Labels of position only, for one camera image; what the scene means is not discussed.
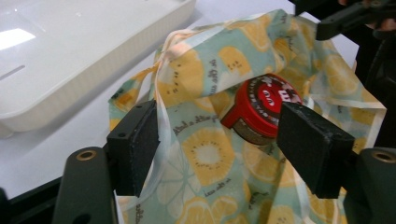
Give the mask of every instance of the yellow flower print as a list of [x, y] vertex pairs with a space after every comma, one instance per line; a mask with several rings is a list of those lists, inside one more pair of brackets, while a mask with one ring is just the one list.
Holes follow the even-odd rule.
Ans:
[[236, 212], [238, 203], [233, 197], [220, 196], [213, 202], [211, 209], [215, 222], [220, 223], [225, 217]]
[[356, 107], [351, 107], [350, 116], [359, 123], [372, 125], [375, 117], [375, 112], [370, 109], [360, 109]]
[[228, 111], [227, 109], [233, 105], [233, 101], [226, 91], [196, 99], [194, 103], [204, 111], [216, 113], [218, 116]]
[[331, 50], [336, 51], [335, 46], [331, 40], [321, 41], [321, 44], [324, 49], [331, 49]]
[[233, 75], [245, 76], [251, 73], [251, 67], [244, 53], [233, 46], [226, 46], [219, 51], [219, 57]]
[[286, 205], [277, 205], [271, 208], [267, 223], [294, 224], [293, 210]]
[[225, 224], [248, 224], [248, 220], [245, 215], [239, 214], [236, 218], [226, 221]]
[[300, 53], [298, 54], [295, 58], [294, 61], [297, 62], [297, 64], [307, 67], [309, 66], [309, 57], [307, 53]]
[[268, 73], [273, 73], [274, 72], [274, 68], [271, 65], [267, 65], [264, 68], [264, 71], [262, 72], [263, 74], [268, 74]]
[[309, 50], [311, 50], [314, 47], [314, 42], [315, 42], [315, 30], [314, 28], [306, 24], [304, 22], [299, 22], [299, 27], [301, 32], [303, 33], [305, 44], [308, 47]]
[[130, 89], [114, 100], [113, 104], [121, 111], [129, 111], [134, 106], [138, 95], [139, 90]]
[[198, 52], [188, 50], [171, 60], [158, 76], [157, 87], [167, 107], [200, 97], [204, 88], [204, 66]]
[[116, 126], [120, 123], [121, 119], [111, 119], [110, 120], [110, 130], [116, 128]]
[[355, 139], [355, 143], [353, 144], [353, 151], [356, 153], [361, 153], [361, 150], [366, 147], [367, 138], [360, 137]]
[[273, 201], [268, 199], [262, 201], [262, 205], [260, 206], [260, 214], [259, 214], [260, 223], [267, 223], [272, 204]]
[[279, 75], [287, 80], [300, 96], [304, 94], [305, 74], [293, 67], [286, 67]]
[[244, 162], [248, 170], [263, 182], [274, 182], [279, 171], [279, 161], [246, 142], [242, 149]]
[[316, 195], [311, 193], [310, 189], [307, 189], [309, 202], [313, 213], [318, 216], [322, 221], [331, 223], [334, 216], [334, 210], [338, 209], [334, 199], [319, 199]]
[[299, 30], [300, 30], [300, 28], [298, 26], [298, 22], [294, 18], [291, 18], [290, 27], [288, 29], [288, 34], [296, 35]]
[[274, 48], [282, 56], [282, 67], [295, 58], [296, 54], [289, 48], [288, 40], [285, 38], [278, 38], [274, 42]]
[[282, 177], [280, 177], [279, 186], [280, 187], [292, 187], [303, 180], [300, 176], [294, 172], [294, 168], [289, 161], [285, 163], [285, 169], [283, 170]]
[[243, 189], [244, 189], [244, 193], [245, 193], [245, 200], [246, 200], [246, 202], [249, 202], [250, 198], [251, 198], [251, 192], [250, 192], [250, 188], [248, 186], [248, 182], [246, 180], [244, 180]]
[[173, 144], [171, 150], [174, 153], [166, 163], [163, 178], [157, 187], [157, 197], [160, 203], [166, 204], [172, 217], [180, 217], [183, 204], [195, 196], [201, 185], [180, 148]]
[[339, 95], [354, 93], [359, 87], [359, 80], [340, 55], [329, 55], [325, 60], [324, 69], [330, 89]]
[[255, 21], [236, 21], [227, 26], [228, 29], [240, 29], [258, 51], [267, 51], [271, 41], [266, 28], [271, 23], [269, 15], [263, 15]]
[[334, 125], [336, 125], [338, 128], [342, 128], [343, 127], [343, 123], [340, 120], [338, 120], [335, 117], [333, 117], [333, 116], [327, 117], [327, 120], [329, 122], [333, 123]]
[[364, 102], [377, 102], [378, 100], [366, 89], [361, 90], [361, 98]]
[[184, 204], [183, 213], [177, 224], [214, 224], [210, 207], [204, 198], [195, 197]]
[[314, 67], [319, 71], [322, 69], [322, 62], [319, 59], [314, 59], [314, 61], [312, 62]]
[[233, 149], [222, 129], [200, 129], [183, 142], [182, 148], [203, 186], [225, 178], [233, 165]]

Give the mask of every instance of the white tray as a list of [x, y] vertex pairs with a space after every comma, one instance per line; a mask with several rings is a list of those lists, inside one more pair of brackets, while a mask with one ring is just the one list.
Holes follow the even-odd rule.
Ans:
[[[0, 137], [49, 123], [185, 22], [195, 1], [0, 2]], [[7, 37], [29, 40], [1, 49]]]

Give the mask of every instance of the red jar lid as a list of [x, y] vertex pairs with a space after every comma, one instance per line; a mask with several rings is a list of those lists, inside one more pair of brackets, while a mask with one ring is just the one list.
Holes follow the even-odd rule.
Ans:
[[254, 132], [269, 138], [276, 137], [282, 102], [300, 104], [296, 90], [283, 78], [273, 74], [255, 77], [242, 84], [235, 105], [221, 123], [232, 128], [243, 119]]

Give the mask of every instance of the fabric bag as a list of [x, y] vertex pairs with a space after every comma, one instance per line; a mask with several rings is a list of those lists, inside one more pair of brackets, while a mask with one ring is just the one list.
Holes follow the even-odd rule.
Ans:
[[109, 100], [114, 127], [145, 78], [160, 145], [140, 198], [120, 197], [126, 223], [341, 223], [338, 200], [311, 194], [276, 143], [258, 149], [220, 120], [241, 83], [272, 73], [305, 105], [372, 147], [386, 109], [315, 24], [283, 10], [171, 33], [155, 63]]

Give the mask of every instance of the black mechanical part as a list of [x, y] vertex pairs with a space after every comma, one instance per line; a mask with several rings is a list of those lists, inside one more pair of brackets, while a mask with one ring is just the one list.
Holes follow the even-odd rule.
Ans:
[[[295, 15], [310, 10], [326, 1], [295, 0]], [[336, 35], [347, 32], [359, 25], [376, 22], [381, 24], [384, 19], [396, 18], [396, 3], [394, 0], [373, 0], [370, 4], [364, 1], [340, 10], [318, 23], [316, 40], [330, 39]], [[377, 38], [385, 39], [394, 35], [394, 31], [375, 30], [373, 35]]]
[[11, 200], [0, 189], [0, 223], [50, 223], [60, 185], [57, 178]]
[[109, 157], [118, 164], [118, 195], [140, 195], [158, 139], [155, 101], [136, 105], [108, 135]]
[[322, 5], [326, 1], [327, 0], [294, 0], [294, 14], [298, 16], [303, 12], [309, 11], [310, 9]]
[[379, 46], [364, 83], [364, 87], [368, 91], [378, 91], [375, 90], [375, 86], [377, 86], [378, 89], [385, 88], [389, 91], [387, 94], [396, 95], [396, 90], [394, 89], [396, 85], [396, 75], [394, 73], [396, 60], [389, 58], [389, 53], [393, 51], [395, 41], [396, 35], [393, 35], [383, 40]]
[[370, 208], [369, 223], [394, 223], [396, 220], [396, 149], [376, 147], [364, 149], [356, 169]]
[[337, 198], [354, 137], [303, 105], [283, 103], [277, 144], [313, 194]]
[[52, 223], [118, 223], [102, 148], [86, 147], [69, 156]]
[[348, 223], [396, 220], [396, 149], [352, 152], [353, 137], [303, 105], [283, 103], [277, 144], [319, 198], [346, 189]]

